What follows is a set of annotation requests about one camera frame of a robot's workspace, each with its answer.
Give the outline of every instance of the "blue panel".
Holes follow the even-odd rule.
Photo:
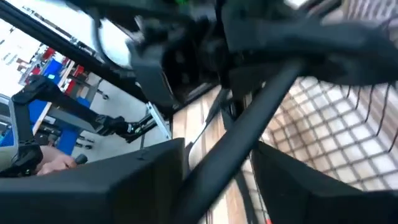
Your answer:
[[[60,73],[62,71],[62,68],[63,65],[61,63],[57,62],[55,59],[52,59],[42,75],[45,77],[48,77],[49,75],[54,75],[54,78],[52,79],[53,82],[59,83],[61,80]]]
[[[2,146],[13,146],[14,145],[14,135],[12,130],[8,130],[2,141],[0,142],[0,147]]]
[[[85,105],[88,108],[90,107],[90,102],[84,98],[77,98],[77,102]],[[71,155],[79,134],[80,132],[75,128],[64,128],[62,130],[57,148],[66,155]]]
[[[52,59],[45,71],[43,72],[44,76],[54,75],[54,79],[52,81],[56,84],[60,82],[60,72],[62,71],[63,65],[56,60]],[[45,105],[47,102],[35,100],[29,104],[29,118],[32,123],[36,123],[39,116],[42,114]],[[2,142],[0,142],[1,146],[12,146],[14,144],[14,135],[12,130],[8,131],[5,135]]]

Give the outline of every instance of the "wire mesh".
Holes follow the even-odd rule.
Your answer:
[[[363,191],[398,189],[398,94],[392,85],[299,79],[261,140]],[[268,220],[250,161],[243,166],[258,219]]]

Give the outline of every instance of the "black cable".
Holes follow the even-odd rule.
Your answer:
[[[99,56],[107,63],[111,68],[123,71],[123,72],[133,72],[134,70],[128,67],[122,67],[112,61],[105,53],[104,48],[101,43],[100,29],[102,27],[100,12],[97,9],[90,10],[90,16],[94,20],[93,32],[94,32],[94,45],[99,54]]]

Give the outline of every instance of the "human hand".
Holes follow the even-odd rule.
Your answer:
[[[46,175],[52,172],[66,170],[77,167],[74,158],[67,155],[59,155],[53,161],[45,163],[37,175]]]

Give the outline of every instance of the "wooden floor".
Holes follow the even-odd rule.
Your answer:
[[[195,137],[200,131],[207,117],[208,110],[219,90],[220,88],[215,88],[174,116],[173,138],[185,138],[185,142],[188,143]],[[189,157],[191,169],[202,160],[204,155],[209,152],[224,133],[223,120],[222,117],[218,115],[194,145]],[[253,192],[253,194],[251,193],[251,197],[254,208],[258,211],[257,216],[259,217],[259,221],[260,223],[265,223],[266,214],[264,213],[264,203],[260,200],[259,195],[256,194],[257,187],[251,175],[252,169],[248,161],[245,162],[243,169],[245,170],[246,182],[249,188],[253,189],[251,190],[251,192]],[[247,223],[242,196],[234,180],[230,183],[224,194],[220,196],[218,202],[213,206],[211,211],[208,212],[207,216],[203,217],[202,223]]]

